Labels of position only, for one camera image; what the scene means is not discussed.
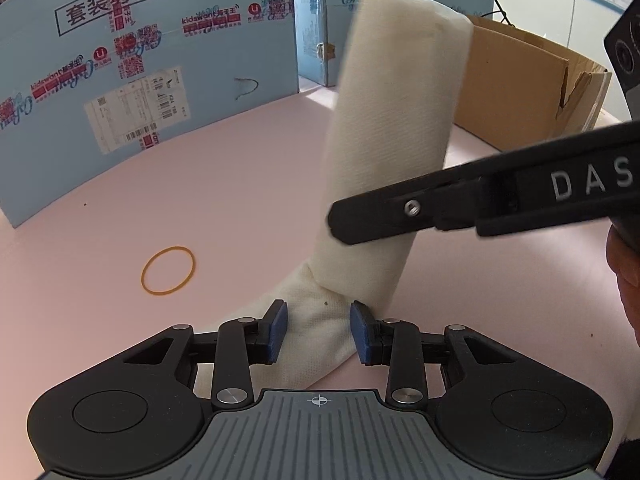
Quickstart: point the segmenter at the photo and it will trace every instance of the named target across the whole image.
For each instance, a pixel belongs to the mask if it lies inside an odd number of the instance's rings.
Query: pink surface
[[[1,220],[3,478],[41,471],[25,428],[41,393],[169,325],[225,319],[309,254],[333,98],[319,89],[212,124],[124,162],[17,230]],[[491,151],[455,128],[447,163]],[[594,222],[498,240],[423,232],[390,314],[430,332],[468,324],[587,383],[620,434],[640,352],[606,269],[606,230]],[[193,250],[196,273],[175,294],[150,296],[140,271],[172,245]],[[170,288],[189,264],[168,254],[148,284]],[[318,386],[383,390],[385,380],[384,369],[351,359]]]

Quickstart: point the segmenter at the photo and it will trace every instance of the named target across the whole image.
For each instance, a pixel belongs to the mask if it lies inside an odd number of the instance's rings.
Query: human hand
[[[640,346],[640,256],[625,244],[613,226],[607,237],[607,263],[618,277],[620,300]]]

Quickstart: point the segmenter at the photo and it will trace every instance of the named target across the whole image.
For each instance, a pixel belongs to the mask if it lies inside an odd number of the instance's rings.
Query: round metal joint
[[[417,200],[409,200],[409,202],[404,204],[404,214],[412,218],[420,214],[420,209],[420,202]]]
[[[414,388],[398,388],[391,394],[391,398],[400,404],[415,404],[422,400],[422,393]]]
[[[225,388],[220,390],[216,398],[223,404],[239,404],[248,397],[246,391],[240,388]]]

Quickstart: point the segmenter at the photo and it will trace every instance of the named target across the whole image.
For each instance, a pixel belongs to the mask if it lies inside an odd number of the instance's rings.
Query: rolled white fabric
[[[465,16],[432,0],[360,0],[327,140],[325,211],[442,168],[472,34]],[[260,318],[275,299],[289,306],[278,362],[252,367],[255,389],[306,388],[348,359],[351,302],[381,316],[413,241],[403,235],[349,247],[323,227],[306,262],[236,313]],[[210,369],[198,375],[196,393],[210,394]]]

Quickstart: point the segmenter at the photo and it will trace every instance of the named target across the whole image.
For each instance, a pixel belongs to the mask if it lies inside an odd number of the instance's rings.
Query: brown cardboard box
[[[470,16],[474,36],[455,123],[499,150],[591,130],[603,66],[552,41]]]

